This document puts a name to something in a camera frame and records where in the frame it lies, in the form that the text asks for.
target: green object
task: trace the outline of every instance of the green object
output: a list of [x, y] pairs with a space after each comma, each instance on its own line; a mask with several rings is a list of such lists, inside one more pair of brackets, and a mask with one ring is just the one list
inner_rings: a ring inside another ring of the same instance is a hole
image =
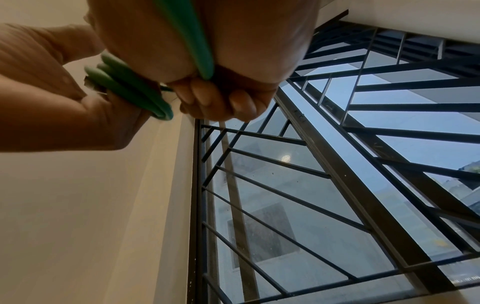
[[[214, 60], [200, 22], [190, 0], [153, 0], [164, 13], [172, 26], [180, 33], [186, 47], [203, 79], [210, 79], [214, 74]], [[128, 65], [114, 55], [104, 52], [102, 63], [96, 68], [85, 67], [90, 83], [98, 91], [111, 90], [138, 107], [149, 110], [161, 120], [171, 120], [172, 108], [166, 103], [162, 94], [151, 88]], [[171, 88], [161, 86], [162, 91], [172, 92]]]

